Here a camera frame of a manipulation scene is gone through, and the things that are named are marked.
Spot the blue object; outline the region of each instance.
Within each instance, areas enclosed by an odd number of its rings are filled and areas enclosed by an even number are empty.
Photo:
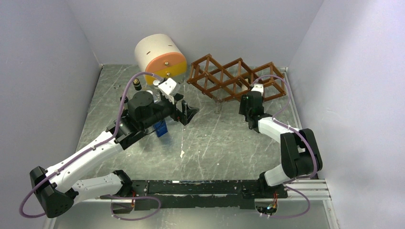
[[[153,124],[153,128],[155,129],[155,133],[157,137],[160,137],[167,133],[167,126],[166,126],[166,121],[163,120],[161,122]]]

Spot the brown lattice rack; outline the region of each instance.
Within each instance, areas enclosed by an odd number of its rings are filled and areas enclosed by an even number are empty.
[[[205,62],[205,66],[202,69],[200,64],[203,62]],[[216,69],[208,71],[210,65],[214,65]],[[237,73],[236,75],[232,75],[227,69],[235,65],[237,65]],[[266,63],[255,69],[250,69],[249,66],[243,62],[242,58],[238,58],[225,65],[220,65],[210,54],[208,54],[191,63],[190,77],[187,80],[187,83],[194,85],[203,94],[206,94],[217,102],[226,102],[233,99],[240,101],[241,96],[250,91],[250,82],[259,78],[256,73],[266,68],[270,69],[270,74],[275,74],[284,78],[284,75],[281,74],[272,62]],[[281,82],[281,84],[279,84],[273,77],[260,80],[259,83],[262,83],[265,88],[263,101],[269,101],[286,95],[284,83]],[[275,87],[278,93],[267,96],[266,87],[270,86]],[[214,96],[214,92],[220,89],[226,91],[227,96],[224,98]]]

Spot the white wall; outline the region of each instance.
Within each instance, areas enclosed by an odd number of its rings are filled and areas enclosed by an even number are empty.
[[[67,0],[100,63],[134,64],[144,37],[169,35],[188,62],[287,66],[323,0]]]
[[[342,228],[404,228],[405,2],[325,0],[290,66]]]
[[[62,0],[0,1],[0,228],[42,228],[18,213],[29,172],[77,146],[99,67]],[[35,197],[25,211],[43,210]]]

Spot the gray marble surface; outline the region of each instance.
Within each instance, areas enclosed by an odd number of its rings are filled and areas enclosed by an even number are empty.
[[[136,65],[104,65],[77,149],[114,121],[124,87],[137,72]],[[134,92],[131,88],[128,97]],[[124,170],[132,179],[257,179],[260,173],[280,163],[279,144],[248,129],[244,117],[238,114],[238,101],[216,104],[187,83],[181,84],[179,93],[190,106],[200,108],[187,126],[167,118],[167,134],[160,138],[155,134],[144,137],[83,179],[104,176],[117,169]],[[284,96],[265,102],[265,111],[274,114],[287,100]],[[297,126],[291,106],[277,118]]]

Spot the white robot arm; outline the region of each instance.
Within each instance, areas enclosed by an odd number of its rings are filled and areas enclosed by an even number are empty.
[[[191,121],[199,109],[189,107],[184,100],[181,102],[182,110],[177,109],[176,103],[183,99],[183,95],[177,93],[179,85],[169,78],[158,87],[161,101],[154,102],[150,91],[139,91],[130,100],[125,98],[126,109],[122,112],[116,136],[113,136],[117,125],[115,121],[93,142],[64,161],[47,169],[36,167],[30,172],[33,188],[48,179],[34,192],[47,217],[57,217],[73,205],[89,198],[103,195],[127,197],[131,194],[132,181],[122,170],[104,177],[84,180],[80,178],[102,161],[140,140],[146,135],[149,127],[163,122],[166,117],[170,116],[183,125]],[[100,142],[106,139],[110,140],[101,145]]]
[[[322,159],[319,154],[315,136],[310,129],[296,129],[291,126],[281,126],[277,119],[264,113],[264,88],[254,84],[251,91],[241,98],[239,114],[245,116],[249,129],[267,135],[281,144],[281,163],[275,168],[260,174],[266,187],[274,187],[298,176],[308,175],[314,171],[314,162],[307,146],[310,146],[316,161],[317,171],[322,169]],[[304,138],[304,144],[297,133]]]

